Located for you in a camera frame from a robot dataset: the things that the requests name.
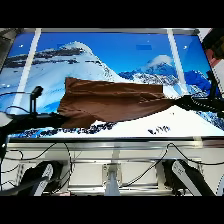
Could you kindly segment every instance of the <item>screen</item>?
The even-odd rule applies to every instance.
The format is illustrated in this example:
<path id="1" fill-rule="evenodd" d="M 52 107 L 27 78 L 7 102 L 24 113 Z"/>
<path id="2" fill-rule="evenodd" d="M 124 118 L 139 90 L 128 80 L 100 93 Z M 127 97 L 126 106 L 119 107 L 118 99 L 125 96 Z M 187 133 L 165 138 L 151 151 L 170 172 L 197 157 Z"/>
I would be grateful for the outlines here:
<path id="1" fill-rule="evenodd" d="M 0 75 L 0 94 L 44 88 L 37 99 L 38 113 L 57 112 L 65 93 L 65 78 L 134 82 L 163 85 L 168 98 L 178 98 L 182 84 L 167 34 L 143 33 L 41 33 L 32 64 L 29 57 L 34 33 L 17 36 Z M 206 72 L 209 63 L 197 36 L 174 35 L 188 94 L 207 96 L 211 83 Z M 29 110 L 29 95 L 18 101 L 14 95 L 1 97 L 0 110 L 11 105 Z M 8 113 L 23 114 L 8 108 Z M 95 122 L 89 129 L 32 129 L 16 138 L 73 137 L 187 137 L 223 136 L 224 122 L 216 113 L 185 111 L 173 106 L 133 121 Z"/>

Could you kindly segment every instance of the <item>large monitor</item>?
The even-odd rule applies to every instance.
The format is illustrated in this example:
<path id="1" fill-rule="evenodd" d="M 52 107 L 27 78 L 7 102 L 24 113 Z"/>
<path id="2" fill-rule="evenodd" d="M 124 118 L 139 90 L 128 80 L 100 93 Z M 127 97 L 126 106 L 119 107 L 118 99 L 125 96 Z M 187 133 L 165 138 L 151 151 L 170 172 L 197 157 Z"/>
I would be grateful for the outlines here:
<path id="1" fill-rule="evenodd" d="M 16 37 L 0 74 L 0 94 L 21 86 L 31 92 L 44 88 L 37 100 L 38 113 L 57 112 L 65 93 L 65 78 L 163 85 L 170 98 L 187 94 L 206 96 L 211 68 L 197 35 L 174 34 L 181 62 L 177 68 L 168 34 L 113 32 L 34 32 Z M 181 83 L 178 70 L 184 77 Z M 29 110 L 29 96 L 0 99 L 0 110 L 11 105 Z M 25 113 L 8 109 L 9 113 Z M 224 136 L 224 121 L 210 112 L 185 111 L 173 106 L 166 111 L 119 123 L 95 122 L 89 129 L 33 129 L 12 138 L 94 138 L 94 137 L 189 137 Z"/>

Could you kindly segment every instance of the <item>sky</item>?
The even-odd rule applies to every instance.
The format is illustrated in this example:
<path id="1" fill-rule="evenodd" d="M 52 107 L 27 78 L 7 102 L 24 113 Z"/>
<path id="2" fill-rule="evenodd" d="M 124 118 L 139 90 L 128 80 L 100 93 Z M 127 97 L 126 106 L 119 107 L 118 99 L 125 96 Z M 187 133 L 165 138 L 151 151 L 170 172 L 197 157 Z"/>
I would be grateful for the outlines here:
<path id="1" fill-rule="evenodd" d="M 197 36 L 174 35 L 184 71 L 199 70 L 204 74 L 210 69 Z M 9 56 L 28 54 L 34 33 L 18 35 Z M 42 33 L 37 51 L 58 49 L 61 45 L 79 41 L 116 73 L 133 71 L 159 55 L 172 59 L 166 34 L 131 33 Z"/>

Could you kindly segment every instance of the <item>brown towel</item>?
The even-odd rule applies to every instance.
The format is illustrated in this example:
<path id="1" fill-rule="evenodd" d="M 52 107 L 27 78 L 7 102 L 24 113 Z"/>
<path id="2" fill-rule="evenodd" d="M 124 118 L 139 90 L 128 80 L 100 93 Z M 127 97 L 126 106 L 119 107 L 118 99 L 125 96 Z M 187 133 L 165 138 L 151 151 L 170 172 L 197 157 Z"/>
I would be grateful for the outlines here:
<path id="1" fill-rule="evenodd" d="M 65 87 L 58 112 L 70 119 L 63 128 L 89 128 L 96 120 L 134 120 L 166 110 L 175 101 L 165 98 L 162 85 L 66 78 Z"/>

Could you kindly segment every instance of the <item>person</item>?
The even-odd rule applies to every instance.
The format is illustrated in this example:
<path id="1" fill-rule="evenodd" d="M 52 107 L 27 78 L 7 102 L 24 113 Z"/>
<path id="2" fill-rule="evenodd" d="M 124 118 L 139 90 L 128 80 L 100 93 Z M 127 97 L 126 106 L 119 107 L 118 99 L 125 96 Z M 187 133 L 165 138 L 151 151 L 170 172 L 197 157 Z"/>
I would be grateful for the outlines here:
<path id="1" fill-rule="evenodd" d="M 202 42 L 208 61 L 213 68 L 224 59 L 224 28 L 212 28 Z"/>

